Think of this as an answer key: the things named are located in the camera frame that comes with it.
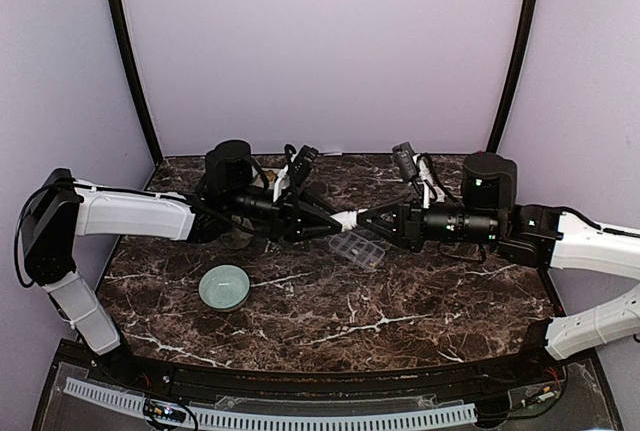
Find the clear plastic pill organizer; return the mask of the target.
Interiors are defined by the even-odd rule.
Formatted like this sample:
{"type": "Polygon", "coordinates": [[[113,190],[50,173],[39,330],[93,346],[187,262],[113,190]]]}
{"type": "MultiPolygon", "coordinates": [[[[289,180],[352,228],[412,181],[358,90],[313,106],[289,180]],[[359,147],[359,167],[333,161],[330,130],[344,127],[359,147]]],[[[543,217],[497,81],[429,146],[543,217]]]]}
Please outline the clear plastic pill organizer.
{"type": "Polygon", "coordinates": [[[328,240],[328,245],[332,252],[365,270],[378,269],[391,247],[388,242],[366,230],[352,230],[334,235],[328,240]],[[358,250],[358,254],[352,254],[352,249],[358,250]],[[370,262],[376,262],[377,266],[370,267],[370,262]]]}

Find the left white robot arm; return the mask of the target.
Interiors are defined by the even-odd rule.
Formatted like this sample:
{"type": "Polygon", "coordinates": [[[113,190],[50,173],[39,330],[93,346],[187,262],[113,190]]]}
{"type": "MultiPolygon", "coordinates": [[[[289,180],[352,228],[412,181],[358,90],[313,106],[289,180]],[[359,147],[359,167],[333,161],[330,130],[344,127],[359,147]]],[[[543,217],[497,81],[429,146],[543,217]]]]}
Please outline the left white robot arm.
{"type": "Polygon", "coordinates": [[[354,211],[338,212],[303,189],[303,171],[287,166],[270,181],[252,165],[207,171],[194,193],[149,192],[99,186],[54,170],[25,202],[16,223],[13,260],[20,285],[37,285],[97,356],[120,387],[141,378],[140,363],[72,256],[89,235],[131,235],[208,243],[237,229],[299,242],[351,230],[354,211]]]}

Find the small white vial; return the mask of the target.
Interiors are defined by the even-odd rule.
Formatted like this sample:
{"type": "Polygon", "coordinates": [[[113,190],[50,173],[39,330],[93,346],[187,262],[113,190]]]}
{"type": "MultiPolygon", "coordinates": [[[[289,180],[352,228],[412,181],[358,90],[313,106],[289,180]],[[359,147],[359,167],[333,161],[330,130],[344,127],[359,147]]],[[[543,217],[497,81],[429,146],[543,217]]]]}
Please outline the small white vial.
{"type": "Polygon", "coordinates": [[[331,218],[340,224],[342,232],[347,232],[358,227],[358,218],[364,212],[366,209],[341,211],[333,214],[331,218]]]}

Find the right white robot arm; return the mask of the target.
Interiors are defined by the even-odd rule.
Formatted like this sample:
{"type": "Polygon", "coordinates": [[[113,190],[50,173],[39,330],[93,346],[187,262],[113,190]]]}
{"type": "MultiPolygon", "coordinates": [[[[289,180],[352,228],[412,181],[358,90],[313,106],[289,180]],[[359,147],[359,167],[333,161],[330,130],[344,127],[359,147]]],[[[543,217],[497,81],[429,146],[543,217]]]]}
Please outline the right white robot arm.
{"type": "MultiPolygon", "coordinates": [[[[396,201],[358,211],[354,223],[393,245],[418,252],[427,241],[486,245],[512,264],[545,272],[587,270],[638,280],[639,232],[589,220],[566,207],[516,205],[473,208],[396,201]]],[[[510,364],[521,385],[534,383],[549,359],[564,360],[583,350],[639,332],[639,289],[577,314],[529,326],[523,353],[510,364]]]]}

